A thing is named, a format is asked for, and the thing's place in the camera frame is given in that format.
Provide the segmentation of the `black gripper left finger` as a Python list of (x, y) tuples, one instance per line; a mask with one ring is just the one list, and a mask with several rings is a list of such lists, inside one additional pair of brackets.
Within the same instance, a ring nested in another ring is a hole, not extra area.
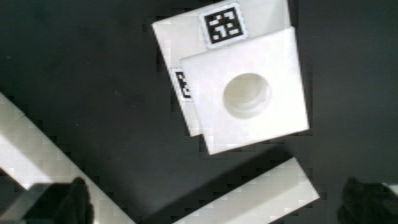
[(50, 186), (47, 199), (47, 224), (95, 224), (95, 207), (82, 178)]

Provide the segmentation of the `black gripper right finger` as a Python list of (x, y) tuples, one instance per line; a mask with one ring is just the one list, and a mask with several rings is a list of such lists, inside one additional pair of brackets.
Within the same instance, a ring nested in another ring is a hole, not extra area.
[(343, 186), (340, 224), (398, 224), (398, 184), (365, 183), (354, 177)]

